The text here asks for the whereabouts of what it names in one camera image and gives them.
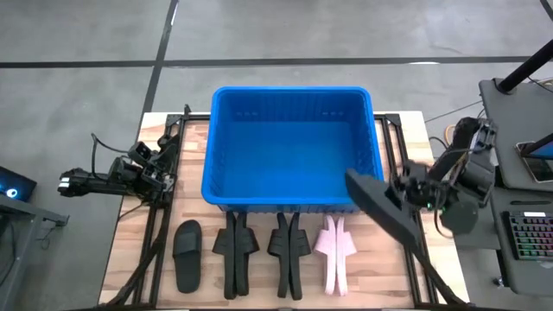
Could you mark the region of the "blue plastic bin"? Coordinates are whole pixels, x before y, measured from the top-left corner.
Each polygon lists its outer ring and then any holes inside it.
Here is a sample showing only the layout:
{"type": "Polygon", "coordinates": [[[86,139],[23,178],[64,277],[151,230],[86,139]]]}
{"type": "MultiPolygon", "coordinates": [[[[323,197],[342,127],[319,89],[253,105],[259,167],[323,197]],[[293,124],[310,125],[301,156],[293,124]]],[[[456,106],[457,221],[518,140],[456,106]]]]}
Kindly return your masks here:
{"type": "Polygon", "coordinates": [[[224,86],[214,93],[206,202],[246,213],[355,213],[350,168],[385,178],[366,89],[224,86]]]}

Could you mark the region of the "grey desk top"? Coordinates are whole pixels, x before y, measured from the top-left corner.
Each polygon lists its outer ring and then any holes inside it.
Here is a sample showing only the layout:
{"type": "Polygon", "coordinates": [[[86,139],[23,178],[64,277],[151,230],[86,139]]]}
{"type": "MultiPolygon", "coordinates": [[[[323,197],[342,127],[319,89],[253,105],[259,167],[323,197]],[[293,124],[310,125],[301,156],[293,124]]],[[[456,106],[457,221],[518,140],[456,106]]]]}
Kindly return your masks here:
{"type": "Polygon", "coordinates": [[[535,181],[515,149],[517,143],[536,142],[553,133],[553,93],[522,83],[504,94],[492,80],[482,80],[479,89],[486,115],[498,127],[495,152],[505,187],[553,192],[553,181],[535,181]]]}

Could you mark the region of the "tablet with light screen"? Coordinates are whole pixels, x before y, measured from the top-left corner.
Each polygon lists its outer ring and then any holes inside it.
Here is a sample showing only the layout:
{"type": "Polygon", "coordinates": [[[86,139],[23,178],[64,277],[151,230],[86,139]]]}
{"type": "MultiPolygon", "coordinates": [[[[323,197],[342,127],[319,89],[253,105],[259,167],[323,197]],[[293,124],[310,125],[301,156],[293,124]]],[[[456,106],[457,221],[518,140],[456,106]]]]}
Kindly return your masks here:
{"type": "Polygon", "coordinates": [[[522,150],[530,143],[517,143],[515,149],[518,151],[522,162],[537,183],[552,182],[553,168],[544,159],[523,157],[522,150]]]}

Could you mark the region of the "backlit rainbow keyboard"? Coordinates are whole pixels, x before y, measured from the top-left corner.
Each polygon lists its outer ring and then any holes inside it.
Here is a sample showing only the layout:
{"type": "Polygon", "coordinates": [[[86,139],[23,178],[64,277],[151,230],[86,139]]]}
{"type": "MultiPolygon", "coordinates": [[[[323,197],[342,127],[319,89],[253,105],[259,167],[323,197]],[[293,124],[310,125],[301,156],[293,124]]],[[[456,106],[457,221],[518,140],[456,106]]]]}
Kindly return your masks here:
{"type": "Polygon", "coordinates": [[[553,261],[553,213],[502,212],[514,257],[525,261],[553,261]]]}

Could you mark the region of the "black monitor with blue screen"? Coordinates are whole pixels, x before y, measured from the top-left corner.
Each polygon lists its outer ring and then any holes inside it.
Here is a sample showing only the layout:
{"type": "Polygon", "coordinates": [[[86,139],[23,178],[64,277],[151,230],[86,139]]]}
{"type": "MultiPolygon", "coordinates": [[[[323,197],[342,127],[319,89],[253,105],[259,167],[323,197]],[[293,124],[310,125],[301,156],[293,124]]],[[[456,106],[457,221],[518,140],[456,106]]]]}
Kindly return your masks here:
{"type": "Polygon", "coordinates": [[[553,133],[534,142],[527,150],[527,155],[553,161],[553,133]]]}

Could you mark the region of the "grey keyboard desk panel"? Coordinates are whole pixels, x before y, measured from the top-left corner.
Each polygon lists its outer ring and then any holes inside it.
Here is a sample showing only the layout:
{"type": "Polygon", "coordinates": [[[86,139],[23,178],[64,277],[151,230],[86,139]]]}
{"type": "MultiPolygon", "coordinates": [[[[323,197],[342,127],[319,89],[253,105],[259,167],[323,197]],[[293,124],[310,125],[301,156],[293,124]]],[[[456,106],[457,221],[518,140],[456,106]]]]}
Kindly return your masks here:
{"type": "Polygon", "coordinates": [[[553,213],[553,193],[494,188],[491,209],[499,239],[501,276],[517,294],[553,297],[553,261],[517,260],[511,250],[502,212],[553,213]]]}

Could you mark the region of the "grey metal stand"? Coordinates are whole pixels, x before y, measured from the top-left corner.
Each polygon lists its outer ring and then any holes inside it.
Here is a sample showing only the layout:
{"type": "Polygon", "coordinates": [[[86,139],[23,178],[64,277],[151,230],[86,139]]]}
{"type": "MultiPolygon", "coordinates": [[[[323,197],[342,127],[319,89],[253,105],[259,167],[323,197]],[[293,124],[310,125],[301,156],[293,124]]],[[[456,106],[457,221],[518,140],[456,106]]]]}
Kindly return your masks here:
{"type": "Polygon", "coordinates": [[[53,222],[55,226],[65,226],[69,216],[11,199],[2,194],[0,194],[0,215],[7,217],[5,227],[9,228],[9,235],[12,237],[7,270],[0,276],[0,311],[10,311],[14,307],[16,293],[28,266],[30,249],[37,239],[42,222],[47,220],[53,222]]]}

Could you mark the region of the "dark laptop with glowing logo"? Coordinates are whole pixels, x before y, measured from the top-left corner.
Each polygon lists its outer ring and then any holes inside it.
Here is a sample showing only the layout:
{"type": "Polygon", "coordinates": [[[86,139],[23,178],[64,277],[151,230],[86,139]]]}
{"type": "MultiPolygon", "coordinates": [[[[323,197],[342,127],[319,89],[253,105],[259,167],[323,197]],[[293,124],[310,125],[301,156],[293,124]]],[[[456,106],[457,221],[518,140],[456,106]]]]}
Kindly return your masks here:
{"type": "Polygon", "coordinates": [[[0,166],[0,194],[14,200],[29,202],[37,183],[0,166]]]}

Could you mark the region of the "black round pole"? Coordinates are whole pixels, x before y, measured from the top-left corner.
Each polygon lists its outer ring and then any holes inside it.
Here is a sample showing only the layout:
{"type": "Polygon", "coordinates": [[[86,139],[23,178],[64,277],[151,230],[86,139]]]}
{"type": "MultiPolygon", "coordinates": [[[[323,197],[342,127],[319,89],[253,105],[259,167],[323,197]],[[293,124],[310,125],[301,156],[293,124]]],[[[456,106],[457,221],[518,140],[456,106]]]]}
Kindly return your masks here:
{"type": "Polygon", "coordinates": [[[520,83],[528,79],[534,72],[553,59],[553,39],[547,42],[536,53],[534,53],[522,65],[516,68],[504,79],[494,79],[494,84],[499,92],[511,93],[520,83]]]}

